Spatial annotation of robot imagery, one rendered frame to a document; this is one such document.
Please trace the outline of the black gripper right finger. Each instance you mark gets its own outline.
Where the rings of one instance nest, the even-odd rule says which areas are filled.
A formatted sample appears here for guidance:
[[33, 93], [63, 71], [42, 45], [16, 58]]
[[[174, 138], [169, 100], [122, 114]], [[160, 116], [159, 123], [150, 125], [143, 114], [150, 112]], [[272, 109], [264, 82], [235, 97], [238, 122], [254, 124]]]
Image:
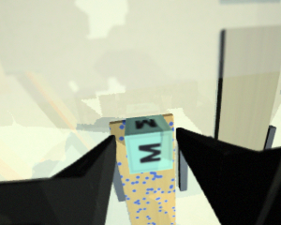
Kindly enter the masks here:
[[176, 128], [180, 151], [221, 225], [262, 225], [281, 184], [281, 146], [255, 151]]

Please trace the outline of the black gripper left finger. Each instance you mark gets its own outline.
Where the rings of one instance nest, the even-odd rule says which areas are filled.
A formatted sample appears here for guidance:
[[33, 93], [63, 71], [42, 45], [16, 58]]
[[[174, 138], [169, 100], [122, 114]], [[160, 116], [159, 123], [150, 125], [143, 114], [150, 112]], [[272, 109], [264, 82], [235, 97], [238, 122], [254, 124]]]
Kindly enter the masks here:
[[0, 181], [0, 225], [105, 225], [115, 162], [110, 135], [51, 178]]

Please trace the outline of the light teal letter cube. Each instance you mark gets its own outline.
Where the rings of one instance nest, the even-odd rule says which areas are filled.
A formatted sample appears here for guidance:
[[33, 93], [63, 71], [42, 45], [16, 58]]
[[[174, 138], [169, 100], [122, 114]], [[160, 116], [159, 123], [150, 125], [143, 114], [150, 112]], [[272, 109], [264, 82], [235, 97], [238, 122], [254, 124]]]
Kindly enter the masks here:
[[126, 118], [129, 173], [172, 169], [173, 130], [162, 114]]

